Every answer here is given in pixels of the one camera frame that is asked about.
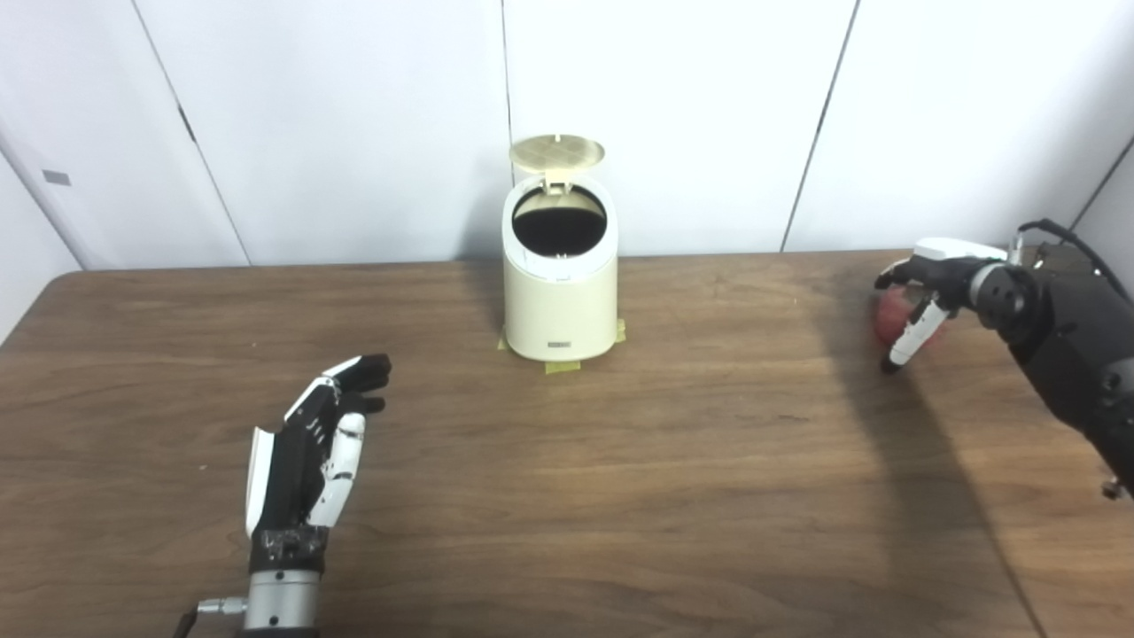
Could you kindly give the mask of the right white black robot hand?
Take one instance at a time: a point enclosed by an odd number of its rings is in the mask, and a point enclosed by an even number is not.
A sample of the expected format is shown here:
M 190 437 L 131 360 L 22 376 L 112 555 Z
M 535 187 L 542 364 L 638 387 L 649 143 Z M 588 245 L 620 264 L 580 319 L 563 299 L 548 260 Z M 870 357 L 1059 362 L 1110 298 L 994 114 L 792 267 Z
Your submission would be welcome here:
M 947 320 L 971 307 L 971 287 L 988 265 L 1008 262 L 1008 250 L 948 237 L 928 237 L 906 260 L 886 267 L 874 280 L 875 291 L 914 284 L 920 301 L 902 322 L 902 331 L 882 358 L 885 373 L 899 372 Z

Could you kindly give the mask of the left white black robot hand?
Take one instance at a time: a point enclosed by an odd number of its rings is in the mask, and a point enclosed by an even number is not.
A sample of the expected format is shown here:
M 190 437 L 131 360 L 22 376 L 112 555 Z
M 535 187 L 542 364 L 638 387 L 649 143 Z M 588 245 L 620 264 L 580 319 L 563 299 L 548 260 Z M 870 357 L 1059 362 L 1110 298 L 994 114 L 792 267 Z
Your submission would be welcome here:
M 325 569 L 330 531 L 358 476 L 369 416 L 381 412 L 392 360 L 366 354 L 323 371 L 284 412 L 252 432 L 245 488 L 249 575 Z

